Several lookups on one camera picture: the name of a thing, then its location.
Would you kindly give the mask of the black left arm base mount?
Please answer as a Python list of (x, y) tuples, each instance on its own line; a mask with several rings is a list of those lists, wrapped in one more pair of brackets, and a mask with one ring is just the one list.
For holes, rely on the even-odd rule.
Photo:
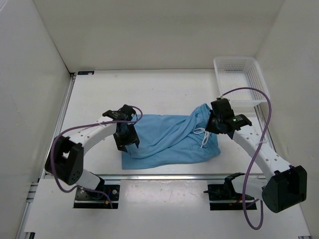
[(84, 189), (77, 189), (75, 193), (73, 208), (75, 209), (118, 209), (120, 184), (105, 184), (104, 193), (108, 195), (112, 203), (107, 197), (101, 193), (93, 193)]

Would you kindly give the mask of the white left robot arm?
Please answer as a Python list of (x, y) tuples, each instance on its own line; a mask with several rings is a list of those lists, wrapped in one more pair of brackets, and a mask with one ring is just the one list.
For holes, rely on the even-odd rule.
[(53, 175), (62, 192), (70, 193), (82, 187), (93, 199), (100, 199), (105, 192), (104, 180), (84, 169), (84, 156), (97, 143), (121, 130), (136, 136), (137, 122), (101, 117), (95, 123), (64, 130), (53, 140), (45, 171)]

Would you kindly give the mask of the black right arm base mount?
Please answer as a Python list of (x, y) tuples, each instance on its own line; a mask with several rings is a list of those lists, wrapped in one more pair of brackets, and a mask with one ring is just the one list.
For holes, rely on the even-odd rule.
[(234, 173), (223, 180), (208, 180), (204, 194), (208, 195), (210, 211), (242, 211), (242, 193), (237, 193), (231, 184), (244, 173)]

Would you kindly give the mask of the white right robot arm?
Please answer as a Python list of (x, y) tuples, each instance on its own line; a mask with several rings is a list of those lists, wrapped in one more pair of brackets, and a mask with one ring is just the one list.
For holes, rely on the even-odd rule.
[(302, 166), (293, 166), (263, 143), (247, 117), (231, 114), (222, 119), (211, 113), (206, 130), (228, 135), (252, 157), (266, 178), (245, 180), (245, 173), (234, 173), (224, 179), (222, 188), (211, 192), (215, 197), (235, 199), (246, 194), (263, 201), (274, 213), (306, 200), (306, 170)]

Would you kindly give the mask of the light blue shorts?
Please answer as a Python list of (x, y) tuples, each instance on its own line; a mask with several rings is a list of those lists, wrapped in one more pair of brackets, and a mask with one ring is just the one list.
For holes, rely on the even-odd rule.
[(221, 151), (217, 135), (205, 130), (210, 116), (207, 104), (188, 115), (143, 115), (135, 124), (139, 146), (122, 153), (122, 169), (149, 169), (170, 164), (206, 162)]

